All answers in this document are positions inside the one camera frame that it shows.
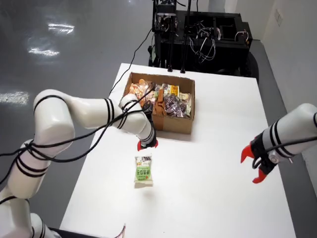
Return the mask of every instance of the box of snacks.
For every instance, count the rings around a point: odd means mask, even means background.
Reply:
[[[190,134],[195,117],[195,81],[167,75],[131,73],[124,95],[133,93],[142,107],[151,105],[156,130]]]

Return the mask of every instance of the white table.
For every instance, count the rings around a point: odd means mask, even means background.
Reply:
[[[154,186],[135,189],[138,139],[109,128],[86,158],[60,228],[109,238],[124,223],[126,238],[294,238],[279,169],[253,184],[252,159],[240,164],[242,149],[267,127],[256,80],[139,65],[130,71],[195,80],[192,134],[158,132],[158,148],[149,149]],[[128,76],[110,98],[119,102]]]

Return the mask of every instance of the power cord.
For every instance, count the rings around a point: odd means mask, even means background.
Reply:
[[[184,4],[181,4],[179,1],[177,1],[177,3],[179,4],[179,5],[181,5],[181,6],[184,6],[184,7],[186,7],[186,5],[184,5]]]
[[[110,93],[109,93],[109,95],[111,94],[111,92],[113,91],[113,89],[115,88],[115,86],[121,81],[121,79],[122,79],[122,77],[125,75],[125,73],[127,72],[127,71],[129,71],[130,70],[130,68],[131,68],[131,65],[132,65],[132,63],[133,63],[133,60],[134,60],[134,57],[135,57],[135,54],[136,54],[136,52],[140,49],[140,47],[143,45],[143,43],[147,40],[147,38],[148,38],[148,36],[149,36],[149,34],[150,34],[150,32],[152,31],[152,28],[150,29],[150,31],[148,32],[148,34],[147,34],[147,36],[146,36],[146,38],[144,39],[144,41],[142,41],[142,43],[139,45],[139,47],[135,50],[135,52],[134,52],[134,54],[133,54],[133,58],[132,58],[132,61],[131,61],[131,63],[130,63],[130,66],[129,66],[129,68],[121,75],[121,77],[120,77],[120,79],[114,84],[114,86],[112,87],[112,89],[110,90]]]

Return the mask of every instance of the snack package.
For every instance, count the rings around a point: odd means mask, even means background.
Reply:
[[[139,83],[132,83],[130,86],[130,93],[137,96],[140,99],[151,87],[151,82],[146,82],[144,79],[140,79]],[[140,101],[141,107],[145,104],[145,101],[150,101],[153,105],[155,104],[155,93],[152,91],[144,99]]]
[[[169,85],[169,84],[162,84],[162,87],[164,89],[164,96],[169,96],[171,94],[175,95],[176,97],[179,97],[179,86]]]
[[[151,174],[151,161],[152,156],[136,156],[136,172],[134,182],[146,185],[153,185],[152,174]]]
[[[192,97],[190,93],[179,93],[179,99],[186,103],[186,116],[190,117],[192,109]]]
[[[157,99],[159,96],[159,91],[163,89],[162,85],[155,85],[155,98]]]
[[[164,97],[166,113],[171,117],[186,117],[186,103],[174,94]]]

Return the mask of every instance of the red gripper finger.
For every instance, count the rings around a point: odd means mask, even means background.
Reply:
[[[243,150],[242,150],[242,153],[241,153],[241,162],[243,162],[246,157],[251,157],[254,159],[254,155],[252,153],[252,150],[251,150],[251,146],[250,145],[247,145]]]
[[[259,182],[262,182],[265,178],[266,178],[266,174],[264,174],[262,170],[259,170],[259,177],[255,178],[252,182],[259,183]]]
[[[141,141],[139,141],[138,143],[138,151],[142,150],[142,147],[141,147]]]

